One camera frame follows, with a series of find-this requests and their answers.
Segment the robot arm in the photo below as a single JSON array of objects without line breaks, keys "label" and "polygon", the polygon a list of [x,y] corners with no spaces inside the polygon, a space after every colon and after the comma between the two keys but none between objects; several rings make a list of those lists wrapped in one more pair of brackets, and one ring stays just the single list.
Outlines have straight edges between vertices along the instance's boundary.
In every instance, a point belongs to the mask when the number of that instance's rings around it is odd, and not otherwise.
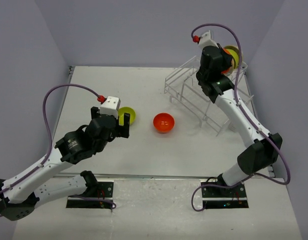
[{"label": "robot arm", "polygon": [[[56,143],[43,165],[41,162],[45,156],[20,174],[8,180],[0,179],[0,191],[3,191],[0,194],[0,214],[15,221],[58,198],[71,195],[88,197],[93,194],[97,190],[97,180],[90,171],[64,179],[57,185],[45,182],[59,172],[103,151],[106,144],[116,137],[129,137],[130,115],[124,115],[124,125],[120,126],[119,105],[119,98],[109,96],[100,108],[92,107],[89,125],[82,125],[77,130],[68,132]],[[30,177],[11,188],[17,179],[29,174]]]},{"label": "robot arm", "polygon": [[[271,134],[263,127],[245,106],[238,95],[236,102],[234,84],[223,72],[232,66],[232,56],[225,52],[219,44],[206,45],[202,50],[200,68],[196,78],[202,90],[210,100],[216,104],[229,118],[243,139],[246,150],[237,157],[237,163],[226,172],[218,176],[218,185],[234,186],[248,176],[275,163],[278,153],[268,140],[258,131],[261,130],[280,149],[281,136]],[[247,117],[242,113],[242,107],[255,124],[251,125]]]}]

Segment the white wire rack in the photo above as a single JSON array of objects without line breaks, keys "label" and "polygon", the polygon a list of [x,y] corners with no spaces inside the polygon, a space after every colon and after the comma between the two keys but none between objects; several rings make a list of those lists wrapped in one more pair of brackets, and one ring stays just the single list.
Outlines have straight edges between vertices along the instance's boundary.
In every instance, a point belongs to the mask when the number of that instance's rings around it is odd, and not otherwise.
[{"label": "white wire rack", "polygon": [[[184,106],[188,111],[194,114],[199,120],[199,126],[207,123],[219,135],[224,129],[231,126],[227,116],[205,96],[196,79],[196,72],[199,69],[200,59],[196,56],[189,59],[179,68],[175,69],[165,78],[164,93],[169,93],[169,101],[175,99]],[[239,74],[239,87],[241,98],[248,106],[253,96],[240,88],[240,81],[247,69],[247,64],[242,63],[242,70]],[[237,71],[235,70],[227,77],[235,81]]]}]

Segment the red bowl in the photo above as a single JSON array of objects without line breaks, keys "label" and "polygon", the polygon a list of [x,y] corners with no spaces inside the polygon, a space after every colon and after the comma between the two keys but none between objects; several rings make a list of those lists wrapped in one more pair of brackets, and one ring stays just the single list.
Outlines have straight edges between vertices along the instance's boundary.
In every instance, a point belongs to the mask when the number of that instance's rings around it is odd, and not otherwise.
[{"label": "red bowl", "polygon": [[173,129],[175,125],[175,120],[170,114],[162,112],[154,117],[153,124],[158,132],[165,134],[170,132],[171,129]]}]

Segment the gray wall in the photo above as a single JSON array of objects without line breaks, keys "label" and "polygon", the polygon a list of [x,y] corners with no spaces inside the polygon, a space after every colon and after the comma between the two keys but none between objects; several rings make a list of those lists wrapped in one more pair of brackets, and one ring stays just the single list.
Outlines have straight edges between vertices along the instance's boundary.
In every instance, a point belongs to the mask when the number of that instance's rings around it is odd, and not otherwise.
[{"label": "gray wall", "polygon": [[[0,0],[0,178],[37,161],[46,151],[41,105],[44,94],[67,81],[68,67],[33,0]],[[55,125],[64,90],[48,101]],[[15,222],[0,218],[0,240]]]},{"label": "gray wall", "polygon": [[[203,23],[232,27],[251,60],[284,0],[36,0],[70,65],[178,66],[199,48],[191,30]],[[222,45],[234,43],[215,29]]]},{"label": "gray wall", "polygon": [[[248,73],[260,120],[283,137],[292,173],[288,191],[308,240],[308,0],[285,1]],[[275,169],[285,175],[281,162]]]}]

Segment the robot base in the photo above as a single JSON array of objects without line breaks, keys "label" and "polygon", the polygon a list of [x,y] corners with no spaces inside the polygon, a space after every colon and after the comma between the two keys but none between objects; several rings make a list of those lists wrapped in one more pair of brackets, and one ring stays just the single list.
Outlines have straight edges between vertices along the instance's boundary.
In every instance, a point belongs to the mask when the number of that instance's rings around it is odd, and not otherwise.
[{"label": "robot base", "polygon": [[205,209],[246,209],[249,208],[246,189],[243,184],[233,189],[224,189],[220,191],[215,187],[202,188],[203,207]]},{"label": "robot base", "polygon": [[98,188],[95,193],[90,195],[90,198],[96,198],[95,201],[87,201],[83,199],[76,199],[68,197],[67,209],[112,209],[112,205],[106,202],[100,202],[97,199],[107,199],[112,201],[114,190],[114,181],[99,181]]}]

